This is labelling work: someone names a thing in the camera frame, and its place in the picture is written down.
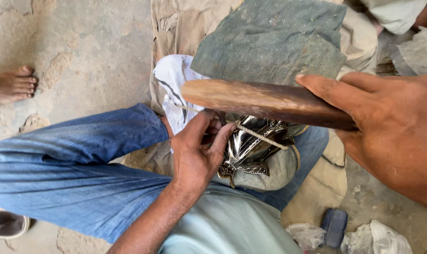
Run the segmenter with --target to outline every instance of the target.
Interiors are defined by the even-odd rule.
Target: light blue shirt
[[[255,197],[210,185],[164,241],[161,254],[302,254],[281,213]]]

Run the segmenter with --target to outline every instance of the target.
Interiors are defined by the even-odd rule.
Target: polished metal figurine
[[[295,144],[285,122],[243,115],[236,123],[283,146]],[[237,170],[270,176],[266,161],[279,150],[274,145],[236,129],[226,145],[225,160],[218,170],[218,176],[229,178],[232,188],[235,188],[234,174]]]

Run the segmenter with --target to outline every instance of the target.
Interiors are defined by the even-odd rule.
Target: blue jeans
[[[108,162],[167,139],[159,117],[137,104],[0,141],[0,207],[113,243],[171,177]],[[323,153],[328,132],[309,127],[295,141],[301,168],[292,182],[245,192],[284,209]]]

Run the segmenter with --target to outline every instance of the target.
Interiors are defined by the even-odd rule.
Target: wooden handle
[[[200,79],[186,82],[182,87],[182,96],[193,104],[226,112],[288,123],[357,130],[347,113],[303,87]]]

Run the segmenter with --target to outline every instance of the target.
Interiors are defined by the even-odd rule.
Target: concrete floor
[[[30,64],[40,78],[33,99],[0,106],[0,140],[30,125],[149,104],[149,5],[149,0],[0,0],[0,71]],[[346,170],[347,230],[377,219],[406,236],[415,254],[427,254],[427,209],[352,160]],[[47,222],[36,222],[19,239],[0,240],[0,254],[89,254],[108,247]]]

